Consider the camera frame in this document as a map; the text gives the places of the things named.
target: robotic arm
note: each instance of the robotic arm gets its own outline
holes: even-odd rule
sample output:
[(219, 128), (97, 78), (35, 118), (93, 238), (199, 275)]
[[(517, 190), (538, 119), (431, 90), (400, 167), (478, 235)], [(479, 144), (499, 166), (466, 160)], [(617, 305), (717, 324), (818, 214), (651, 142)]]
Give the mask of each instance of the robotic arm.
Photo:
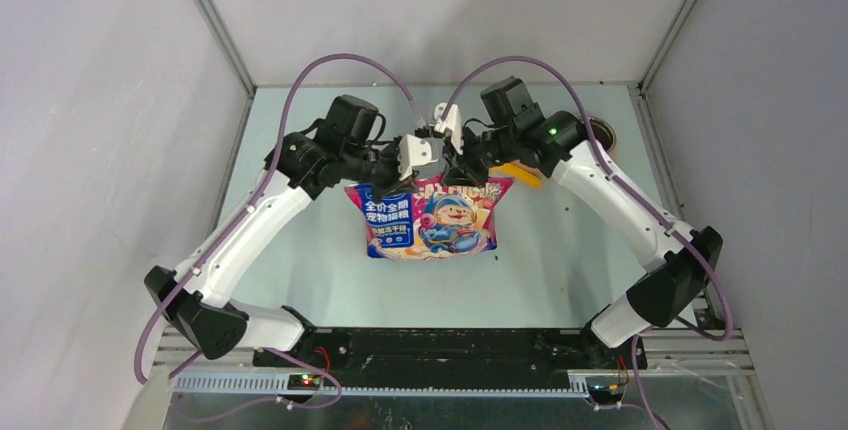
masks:
[[(488, 169), (519, 160), (539, 169), (585, 201), (625, 239), (647, 274), (626, 294), (606, 307), (581, 331), (584, 350), (604, 361), (610, 349), (651, 327), (667, 326), (699, 292), (708, 279), (692, 254), (671, 234), (676, 230), (715, 265), (722, 246), (721, 236), (711, 227), (701, 232), (672, 216), (638, 189), (603, 149), (611, 173), (599, 168), (587, 140), (583, 123), (568, 112), (545, 118), (524, 83), (510, 77), (481, 93), (494, 129), (475, 135), (462, 128), (462, 151), (446, 145), (449, 168), (445, 183), (481, 185)], [(454, 126), (447, 133), (460, 129)], [(666, 230), (614, 180), (637, 189), (654, 210), (672, 224)]]
[[(378, 113), (376, 107), (356, 97), (336, 98), (325, 119), (317, 120), (305, 132), (286, 135), (277, 168), (269, 168), (269, 154), (248, 197), (192, 257), (173, 271), (156, 266), (147, 274), (144, 283), (154, 300), (161, 303), (177, 281), (188, 272), (194, 273), (166, 309), (165, 317), (207, 359), (220, 358), (236, 347), (286, 351), (300, 339), (304, 322), (296, 312), (247, 305), (230, 295), (271, 239), (325, 188), (342, 179), (368, 182), (378, 198), (413, 188), (414, 167), (431, 161), (430, 145), (406, 135), (381, 150), (374, 149), (379, 142), (367, 139)], [(316, 133), (309, 138), (306, 133), (312, 129)], [(268, 172), (273, 173), (270, 183), (249, 206), (250, 197)], [(204, 264), (195, 266), (197, 256), (221, 232), (230, 230), (237, 213), (245, 207), (247, 217), (231, 229)]]

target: cartoon face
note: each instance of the cartoon face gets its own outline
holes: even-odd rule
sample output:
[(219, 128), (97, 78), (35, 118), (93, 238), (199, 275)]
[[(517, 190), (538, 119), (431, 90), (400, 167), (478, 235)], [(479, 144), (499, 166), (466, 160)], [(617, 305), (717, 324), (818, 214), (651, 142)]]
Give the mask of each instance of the cartoon face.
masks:
[(472, 210), (466, 205), (440, 205), (436, 210), (436, 221), (442, 225), (471, 225)]

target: gray wall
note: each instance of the gray wall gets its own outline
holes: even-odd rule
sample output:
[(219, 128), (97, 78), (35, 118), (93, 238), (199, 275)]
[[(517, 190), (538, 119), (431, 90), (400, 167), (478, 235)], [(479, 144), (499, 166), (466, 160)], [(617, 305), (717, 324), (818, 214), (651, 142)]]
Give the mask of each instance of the gray wall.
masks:
[(649, 90), (778, 428), (846, 428), (848, 0), (701, 0)]
[(120, 428), (244, 95), (192, 0), (0, 0), (0, 427)]

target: pet food package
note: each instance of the pet food package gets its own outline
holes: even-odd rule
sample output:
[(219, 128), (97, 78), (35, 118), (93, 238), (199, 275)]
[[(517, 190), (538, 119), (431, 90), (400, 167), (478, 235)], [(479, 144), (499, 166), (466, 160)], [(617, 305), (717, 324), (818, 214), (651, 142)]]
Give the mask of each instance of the pet food package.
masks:
[(417, 180), (418, 191), (374, 200), (371, 185), (345, 188), (366, 221), (368, 256), (430, 260), (473, 255), (497, 247), (495, 205), (511, 178), (485, 187), (445, 186), (441, 176)]

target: white table surface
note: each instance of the white table surface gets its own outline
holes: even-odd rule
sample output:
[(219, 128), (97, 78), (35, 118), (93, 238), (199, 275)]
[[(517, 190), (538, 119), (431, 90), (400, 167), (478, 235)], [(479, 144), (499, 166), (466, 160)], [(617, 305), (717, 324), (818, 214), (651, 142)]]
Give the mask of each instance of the white table surface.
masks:
[[(479, 98), (482, 88), (469, 87), (460, 98), (463, 118), (488, 121)], [(413, 94), (429, 114), (452, 90), (419, 86)], [(559, 86), (531, 86), (530, 92), (546, 115), (563, 109), (576, 113)], [(577, 92), (590, 114), (615, 129), (613, 157), (620, 167), (659, 201), (627, 87), (579, 85)], [(396, 88), (308, 87), (298, 90), (287, 131), (306, 128), (344, 93), (375, 104), (388, 118), (386, 135), (414, 128)], [(224, 215), (262, 168), (287, 94), (288, 88), (259, 89)], [(624, 241), (565, 188), (545, 182), (536, 190), (516, 182), (496, 212), (496, 250), (447, 261), (372, 259), (365, 253), (363, 216), (337, 186), (274, 238), (233, 297), (269, 307), (290, 305), (323, 326), (580, 327), (643, 275)], [(692, 318), (691, 308), (682, 315)]]

